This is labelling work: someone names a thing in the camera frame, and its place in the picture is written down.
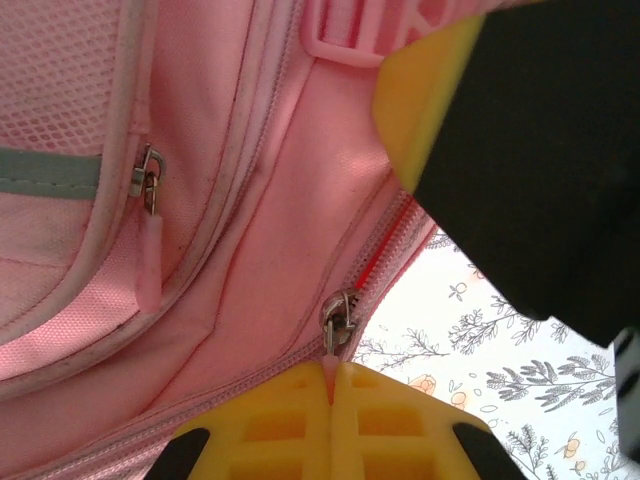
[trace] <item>leaf pattern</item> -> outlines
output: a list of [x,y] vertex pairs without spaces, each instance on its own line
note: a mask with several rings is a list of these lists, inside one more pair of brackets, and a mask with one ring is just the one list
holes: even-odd
[[444,232],[422,255],[439,287],[400,279],[356,361],[478,416],[529,479],[640,480],[618,444],[612,353],[521,315]]

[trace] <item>gray reflective strip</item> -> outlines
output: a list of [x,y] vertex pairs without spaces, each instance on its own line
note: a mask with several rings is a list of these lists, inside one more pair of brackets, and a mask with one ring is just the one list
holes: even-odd
[[0,148],[0,192],[91,200],[98,188],[100,160]]

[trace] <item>zipper pull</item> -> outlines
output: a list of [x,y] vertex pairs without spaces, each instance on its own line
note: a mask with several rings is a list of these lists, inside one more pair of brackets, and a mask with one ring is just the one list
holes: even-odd
[[[157,171],[151,170],[155,163]],[[144,209],[138,234],[136,300],[142,313],[155,313],[162,301],[162,216],[156,212],[160,181],[165,170],[162,156],[151,145],[145,148],[142,166],[135,167],[129,194],[143,197]]]
[[349,341],[356,328],[351,321],[351,306],[357,294],[357,290],[342,290],[331,295],[322,305],[320,323],[324,331],[327,354],[322,357],[320,363],[327,384],[329,405],[333,405],[336,374],[340,365],[335,351],[337,347]]

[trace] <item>orange flower print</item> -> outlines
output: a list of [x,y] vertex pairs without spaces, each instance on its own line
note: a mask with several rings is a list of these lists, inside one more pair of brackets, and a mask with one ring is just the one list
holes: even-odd
[[576,453],[578,453],[578,447],[580,447],[580,440],[577,438],[574,438],[576,433],[578,432],[573,432],[569,437],[569,439],[567,440],[567,444],[564,445],[563,447],[560,447],[560,449],[556,453],[560,453],[564,451],[564,454],[563,454],[564,458],[573,458],[576,455]]
[[409,382],[409,386],[416,390],[420,390],[422,393],[426,393],[427,395],[433,395],[433,392],[436,389],[436,379],[425,373],[411,380]]
[[460,410],[464,410],[466,402],[467,394],[464,392],[456,392],[451,395],[451,405]]

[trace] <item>red zipper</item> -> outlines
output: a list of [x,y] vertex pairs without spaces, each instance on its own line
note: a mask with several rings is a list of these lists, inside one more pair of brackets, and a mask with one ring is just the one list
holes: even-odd
[[371,257],[371,260],[369,261],[369,263],[365,267],[364,271],[360,274],[360,277],[358,278],[358,281],[355,284],[355,288],[357,290],[361,290],[362,288],[365,287],[365,285],[367,284],[367,281],[369,280],[369,276],[374,271],[374,269],[375,269],[376,265],[378,264],[378,262],[380,261],[380,259],[383,258],[384,252],[387,249],[387,247],[389,246],[389,243],[391,242],[391,239],[394,237],[396,232],[400,229],[400,227],[403,225],[404,221],[407,219],[408,213],[410,213],[411,207],[413,205],[412,205],[412,202],[410,200],[409,201],[405,201],[404,203],[405,203],[405,205],[401,207],[400,214],[395,219],[395,221],[394,221],[393,225],[391,226],[391,228],[387,231],[386,235],[382,239],[382,242],[380,243],[380,246],[378,247],[378,249],[375,251],[375,253]]

